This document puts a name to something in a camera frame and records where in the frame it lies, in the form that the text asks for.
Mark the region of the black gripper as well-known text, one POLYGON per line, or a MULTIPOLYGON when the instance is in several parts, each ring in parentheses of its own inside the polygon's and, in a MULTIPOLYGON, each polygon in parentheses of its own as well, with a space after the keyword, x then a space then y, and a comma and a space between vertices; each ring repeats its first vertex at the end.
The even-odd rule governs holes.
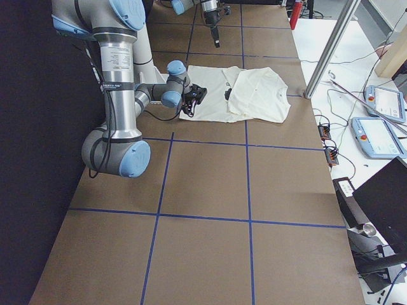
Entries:
POLYGON ((217 23, 220 21, 220 13, 218 10, 212 10, 212 11, 205 11, 203 13, 204 21, 206 26, 210 27, 210 33, 214 42, 214 46, 216 48, 220 47, 220 41, 219 41, 219 31, 217 26, 217 23))
POLYGON ((183 102, 182 106, 181 106, 181 110, 188 117, 193 117, 195 115, 195 107, 196 107, 196 101, 191 100, 191 101, 183 102))

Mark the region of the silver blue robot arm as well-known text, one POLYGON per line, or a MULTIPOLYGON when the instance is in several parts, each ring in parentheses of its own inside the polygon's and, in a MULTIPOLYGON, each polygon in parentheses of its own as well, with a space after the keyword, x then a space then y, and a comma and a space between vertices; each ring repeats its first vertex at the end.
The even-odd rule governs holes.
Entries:
POLYGON ((220 47, 219 31, 217 24, 221 19, 221 7, 215 0, 194 1, 194 0, 172 0, 172 8, 177 15, 182 15, 192 7, 199 4, 203 11, 203 19, 206 26, 210 28, 210 33, 216 48, 220 47))
POLYGON ((142 1, 53 1, 54 27, 65 36, 96 41, 96 67, 105 98, 106 121, 83 143, 84 163, 96 173, 135 178, 148 166, 151 150, 137 128, 150 102, 191 114, 205 95, 179 60, 163 79, 154 66, 142 1))

